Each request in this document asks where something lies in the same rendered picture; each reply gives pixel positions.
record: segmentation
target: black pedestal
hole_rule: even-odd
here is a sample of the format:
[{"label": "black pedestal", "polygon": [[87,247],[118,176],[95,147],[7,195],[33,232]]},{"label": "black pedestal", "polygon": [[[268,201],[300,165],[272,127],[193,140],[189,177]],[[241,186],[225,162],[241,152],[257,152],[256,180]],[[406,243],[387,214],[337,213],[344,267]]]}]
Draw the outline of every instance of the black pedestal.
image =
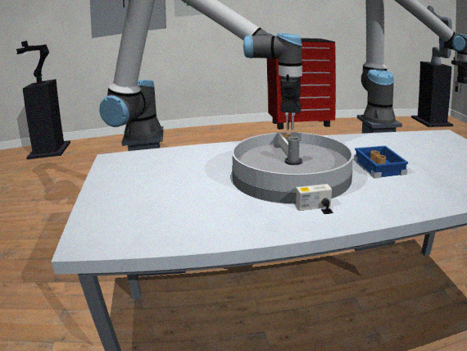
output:
[{"label": "black pedestal", "polygon": [[385,132],[395,132],[396,128],[402,127],[402,123],[394,121],[393,123],[374,123],[367,121],[363,115],[358,115],[358,118],[361,124],[362,133],[385,133]]},{"label": "black pedestal", "polygon": [[63,141],[57,81],[46,80],[23,88],[32,152],[27,157],[60,156],[70,141]]},{"label": "black pedestal", "polygon": [[451,95],[451,67],[420,63],[419,114],[413,119],[428,127],[452,126],[447,121]]}]

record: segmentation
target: wooden floor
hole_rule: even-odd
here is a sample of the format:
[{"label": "wooden floor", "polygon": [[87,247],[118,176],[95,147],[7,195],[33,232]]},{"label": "wooden floor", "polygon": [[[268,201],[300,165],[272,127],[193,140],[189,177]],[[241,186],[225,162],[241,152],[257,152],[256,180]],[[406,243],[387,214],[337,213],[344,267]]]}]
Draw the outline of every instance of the wooden floor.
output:
[{"label": "wooden floor", "polygon": [[[398,132],[433,130],[397,119]],[[467,138],[466,124],[449,121],[435,129]],[[275,131],[269,122],[166,130],[162,147]],[[296,131],[360,133],[361,122],[297,123]],[[0,151],[0,350],[103,350],[78,277],[55,275],[51,260],[94,158],[126,152],[120,141],[72,140],[62,156],[35,160],[26,160],[30,147]],[[123,350],[464,351],[467,230],[437,233],[431,257],[422,242],[143,278],[136,302],[124,277],[99,280]]]}]

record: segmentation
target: blue joint cap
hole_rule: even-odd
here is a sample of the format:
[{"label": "blue joint cap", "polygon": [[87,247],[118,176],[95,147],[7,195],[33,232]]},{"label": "blue joint cap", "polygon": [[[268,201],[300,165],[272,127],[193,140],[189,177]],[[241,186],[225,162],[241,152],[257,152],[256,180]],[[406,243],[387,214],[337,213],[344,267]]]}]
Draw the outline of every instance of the blue joint cap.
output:
[{"label": "blue joint cap", "polygon": [[295,34],[278,33],[277,37],[282,40],[285,40],[286,42],[295,44],[297,46],[302,45],[302,38],[300,38],[300,36],[295,35]]},{"label": "blue joint cap", "polygon": [[465,49],[465,40],[467,39],[467,35],[464,34],[458,34],[454,37],[452,40],[452,47],[454,50],[457,52],[461,52],[462,50]]},{"label": "blue joint cap", "polygon": [[368,78],[379,85],[394,84],[394,74],[388,71],[369,70]]},{"label": "blue joint cap", "polygon": [[126,103],[114,95],[109,95],[101,101],[99,112],[104,122],[112,127],[120,127],[129,120],[129,110]]},{"label": "blue joint cap", "polygon": [[248,58],[253,58],[253,37],[251,35],[247,35],[243,39],[243,53]]},{"label": "blue joint cap", "polygon": [[154,88],[154,80],[139,80],[138,86]]}]

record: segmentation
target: table leg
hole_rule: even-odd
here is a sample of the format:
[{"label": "table leg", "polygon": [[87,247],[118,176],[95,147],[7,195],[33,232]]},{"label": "table leg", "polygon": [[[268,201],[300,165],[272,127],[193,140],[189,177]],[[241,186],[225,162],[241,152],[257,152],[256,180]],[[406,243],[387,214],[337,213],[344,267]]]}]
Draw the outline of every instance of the table leg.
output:
[{"label": "table leg", "polygon": [[429,254],[431,253],[435,233],[436,231],[432,231],[430,233],[425,234],[424,246],[422,247],[422,254],[425,256],[429,256]]},{"label": "table leg", "polygon": [[133,299],[141,298],[141,289],[139,288],[138,275],[128,274],[129,291]]},{"label": "table leg", "polygon": [[121,351],[97,276],[78,274],[78,277],[104,350]]}]

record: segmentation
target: brown object in bin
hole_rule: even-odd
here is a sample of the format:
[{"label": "brown object in bin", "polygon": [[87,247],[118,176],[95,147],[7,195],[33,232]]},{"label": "brown object in bin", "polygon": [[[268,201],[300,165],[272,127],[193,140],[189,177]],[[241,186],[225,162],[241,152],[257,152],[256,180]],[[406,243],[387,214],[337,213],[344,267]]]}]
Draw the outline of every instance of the brown object in bin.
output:
[{"label": "brown object in bin", "polygon": [[376,157],[376,163],[378,163],[379,165],[386,163],[386,156],[379,154]]},{"label": "brown object in bin", "polygon": [[371,153],[370,153],[370,158],[373,160],[374,163],[377,163],[376,162],[376,157],[379,155],[379,151],[378,150],[371,150]]}]

